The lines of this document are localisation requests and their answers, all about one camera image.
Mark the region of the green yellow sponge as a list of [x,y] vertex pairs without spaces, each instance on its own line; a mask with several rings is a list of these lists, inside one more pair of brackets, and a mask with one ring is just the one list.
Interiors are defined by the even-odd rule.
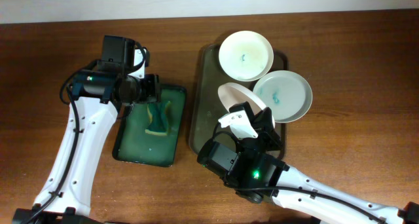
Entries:
[[167,116],[171,101],[160,103],[149,103],[147,105],[147,115],[149,125],[145,129],[146,134],[154,136],[167,136],[170,131],[169,119]]

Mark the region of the white plate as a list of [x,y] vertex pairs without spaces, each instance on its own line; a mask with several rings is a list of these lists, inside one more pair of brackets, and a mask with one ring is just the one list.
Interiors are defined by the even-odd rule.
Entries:
[[[236,104],[248,102],[254,115],[266,108],[266,104],[250,89],[238,83],[225,83],[218,88],[218,96],[224,108],[230,113],[229,109]],[[230,125],[245,125],[244,116],[239,119],[237,113],[227,118],[223,116],[218,121],[222,128]]]
[[255,81],[266,75],[274,61],[269,41],[254,31],[237,31],[221,44],[218,59],[222,70],[237,81]]

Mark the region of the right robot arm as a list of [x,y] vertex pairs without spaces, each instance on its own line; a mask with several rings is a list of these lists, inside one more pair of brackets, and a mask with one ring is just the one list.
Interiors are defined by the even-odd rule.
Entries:
[[197,158],[238,196],[256,204],[269,199],[282,208],[311,215],[319,223],[418,222],[417,203],[409,202],[399,209],[362,200],[324,185],[270,155],[270,151],[281,148],[270,108],[254,113],[248,102],[239,103],[219,119],[218,125],[233,127],[241,122],[252,134],[245,138],[229,132],[234,150],[216,141],[222,132],[215,129]]

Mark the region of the white plate bottom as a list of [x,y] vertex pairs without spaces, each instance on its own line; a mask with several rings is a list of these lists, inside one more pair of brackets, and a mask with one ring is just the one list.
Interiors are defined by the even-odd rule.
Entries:
[[[236,104],[248,102],[254,115],[266,108],[266,104],[250,89],[238,83],[225,83],[218,88],[218,96],[224,108],[230,113],[229,109]],[[239,119],[237,113],[227,118],[223,116],[218,121],[222,128],[230,125],[245,125],[244,116]]]

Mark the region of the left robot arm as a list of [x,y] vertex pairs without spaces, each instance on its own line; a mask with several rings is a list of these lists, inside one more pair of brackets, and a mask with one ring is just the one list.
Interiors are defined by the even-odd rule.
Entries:
[[106,35],[101,57],[74,72],[59,95],[69,118],[58,154],[30,209],[13,223],[94,223],[90,202],[104,143],[122,108],[160,100],[158,75],[145,74],[150,53],[140,42]]

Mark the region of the pale green plate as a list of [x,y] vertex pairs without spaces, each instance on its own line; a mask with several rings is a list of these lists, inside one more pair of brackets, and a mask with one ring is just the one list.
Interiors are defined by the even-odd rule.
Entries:
[[253,92],[271,109],[277,123],[299,120],[308,112],[313,100],[308,81],[286,70],[266,74],[256,82]]

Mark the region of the white plate top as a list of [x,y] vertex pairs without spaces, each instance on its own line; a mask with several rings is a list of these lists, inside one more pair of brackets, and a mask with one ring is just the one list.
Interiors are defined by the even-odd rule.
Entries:
[[218,59],[222,70],[237,81],[255,81],[266,75],[274,61],[269,41],[254,31],[237,31],[221,44]]

